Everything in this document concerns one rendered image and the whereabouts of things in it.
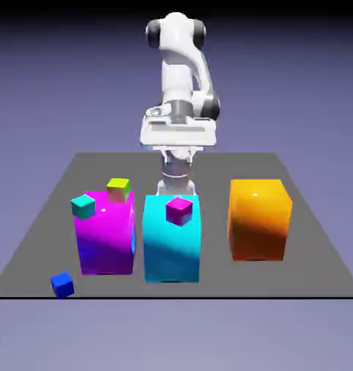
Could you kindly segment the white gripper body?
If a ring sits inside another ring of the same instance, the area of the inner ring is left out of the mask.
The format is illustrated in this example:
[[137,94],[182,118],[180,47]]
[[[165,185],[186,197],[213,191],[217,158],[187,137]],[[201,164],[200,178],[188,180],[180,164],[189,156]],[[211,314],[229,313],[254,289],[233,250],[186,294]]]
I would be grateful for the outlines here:
[[216,122],[186,117],[181,124],[171,123],[169,116],[144,116],[140,143],[148,147],[209,147],[216,144]]

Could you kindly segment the small magenta cube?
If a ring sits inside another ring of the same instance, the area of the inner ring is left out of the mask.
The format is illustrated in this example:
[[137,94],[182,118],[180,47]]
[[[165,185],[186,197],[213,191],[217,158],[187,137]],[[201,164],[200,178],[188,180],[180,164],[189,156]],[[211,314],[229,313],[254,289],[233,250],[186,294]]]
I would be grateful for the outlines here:
[[185,225],[192,217],[193,202],[181,198],[175,197],[168,201],[166,207],[166,220],[177,226]]

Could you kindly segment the small green cube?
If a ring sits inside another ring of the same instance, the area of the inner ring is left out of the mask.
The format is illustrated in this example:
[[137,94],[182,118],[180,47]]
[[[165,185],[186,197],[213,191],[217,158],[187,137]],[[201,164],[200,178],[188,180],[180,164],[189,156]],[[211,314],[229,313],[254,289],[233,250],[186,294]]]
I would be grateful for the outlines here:
[[107,184],[108,199],[111,202],[124,203],[130,193],[128,178],[112,178]]

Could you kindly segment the small teal cube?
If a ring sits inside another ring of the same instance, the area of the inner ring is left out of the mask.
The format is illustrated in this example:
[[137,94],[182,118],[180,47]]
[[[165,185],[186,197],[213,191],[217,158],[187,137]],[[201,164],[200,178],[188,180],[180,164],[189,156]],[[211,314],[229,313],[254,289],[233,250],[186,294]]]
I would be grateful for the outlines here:
[[70,200],[72,215],[80,220],[86,220],[96,214],[95,199],[83,194]]

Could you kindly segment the small blue cube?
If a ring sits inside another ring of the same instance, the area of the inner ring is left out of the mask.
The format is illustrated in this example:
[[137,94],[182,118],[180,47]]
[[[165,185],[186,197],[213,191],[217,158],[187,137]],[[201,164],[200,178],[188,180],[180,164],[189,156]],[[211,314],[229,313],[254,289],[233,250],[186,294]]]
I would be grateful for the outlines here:
[[72,278],[68,272],[61,272],[50,278],[54,295],[58,299],[66,298],[75,292]]

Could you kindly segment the large orange box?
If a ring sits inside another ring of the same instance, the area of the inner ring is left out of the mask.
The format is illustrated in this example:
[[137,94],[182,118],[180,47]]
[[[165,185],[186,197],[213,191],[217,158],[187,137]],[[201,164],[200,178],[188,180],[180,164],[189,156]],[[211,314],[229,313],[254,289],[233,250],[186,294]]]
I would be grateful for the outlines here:
[[292,206],[279,179],[233,179],[227,224],[233,261],[282,261]]

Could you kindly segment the large cyan box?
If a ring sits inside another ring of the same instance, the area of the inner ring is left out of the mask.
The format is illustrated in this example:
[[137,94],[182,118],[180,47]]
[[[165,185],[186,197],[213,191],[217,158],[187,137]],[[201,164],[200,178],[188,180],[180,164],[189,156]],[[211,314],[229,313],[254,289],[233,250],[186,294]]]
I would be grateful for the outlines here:
[[[178,196],[193,202],[192,217],[181,227],[166,220],[165,205]],[[202,221],[198,196],[146,196],[142,232],[147,283],[199,282]]]

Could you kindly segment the large magenta box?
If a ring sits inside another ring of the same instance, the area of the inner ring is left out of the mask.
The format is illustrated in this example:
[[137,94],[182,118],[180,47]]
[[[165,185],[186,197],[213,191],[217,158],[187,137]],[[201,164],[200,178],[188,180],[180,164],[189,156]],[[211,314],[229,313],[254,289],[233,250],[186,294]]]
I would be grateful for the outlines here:
[[96,214],[74,217],[80,269],[84,275],[130,275],[136,252],[134,192],[124,203],[111,202],[106,191],[87,191],[96,202]]

